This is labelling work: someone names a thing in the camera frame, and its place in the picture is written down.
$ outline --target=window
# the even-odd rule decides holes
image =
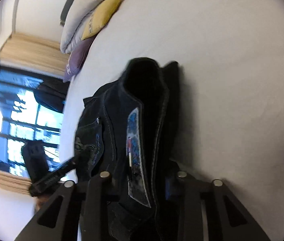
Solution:
[[[38,104],[34,96],[45,78],[0,67],[0,170],[28,176],[21,155],[27,140],[43,141],[50,170],[60,164],[58,145],[63,114]]]

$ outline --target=black jacket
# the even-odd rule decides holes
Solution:
[[[163,185],[178,125],[178,76],[177,62],[159,68],[137,58],[117,81],[84,99],[75,136],[82,157],[77,176],[87,181],[102,171],[112,174],[120,201],[108,205],[109,233],[117,240],[159,240],[168,233],[161,230]]]

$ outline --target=window frame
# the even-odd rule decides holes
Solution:
[[[17,68],[14,68],[14,67],[7,67],[7,66],[3,66],[3,65],[0,64],[0,71],[2,71],[2,70],[9,71],[9,72],[16,73],[16,74],[22,74],[22,75],[38,78],[38,79],[41,79],[43,81],[48,80],[48,79],[58,80],[58,81],[61,80],[61,79],[53,77],[53,76],[39,74],[39,73],[31,72],[31,71],[28,71],[28,70],[17,69]],[[28,90],[28,91],[33,91],[33,92],[37,91],[37,89],[35,89],[35,88],[26,87],[26,86],[23,86],[23,85],[13,84],[13,83],[4,82],[4,81],[0,81],[0,83],[1,84],[7,84],[9,86],[18,87],[18,88],[25,89],[25,90]],[[38,113],[40,111],[40,106],[41,105],[39,104],[38,109],[37,109],[37,117],[38,117]],[[14,121],[14,120],[8,119],[8,118],[4,118],[3,120],[8,121],[9,123],[16,124],[16,125],[21,125],[21,126],[26,125],[24,127],[29,127],[29,128],[34,129],[33,140],[35,140],[35,129],[46,129],[46,130],[50,130],[50,131],[54,131],[54,132],[61,132],[61,129],[52,128],[52,127],[48,127],[48,126],[41,126],[41,125],[37,125],[36,123],[35,124],[29,124],[29,123],[26,123],[26,122]],[[32,141],[32,140],[28,140],[28,139],[23,139],[23,138],[14,137],[14,136],[11,136],[11,135],[3,134],[3,133],[0,133],[0,137],[6,138],[6,139],[11,139],[11,140],[16,140],[16,141],[20,141],[20,142],[24,142],[24,143]],[[47,143],[47,142],[43,142],[43,146],[44,147],[53,147],[53,148],[59,147],[58,144]]]

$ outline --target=blue patch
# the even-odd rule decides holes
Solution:
[[[136,112],[131,112],[127,119],[127,133],[136,134],[137,131],[137,121],[136,121]]]
[[[126,156],[129,160],[128,194],[146,207],[151,207],[146,193],[141,159],[141,144],[139,135],[139,110],[135,108],[127,119]]]

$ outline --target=white pillow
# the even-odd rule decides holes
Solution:
[[[83,18],[98,6],[103,0],[74,0],[69,12],[67,13],[63,33],[61,37],[61,52],[69,53],[66,51],[67,47],[73,38],[76,29],[83,20]]]

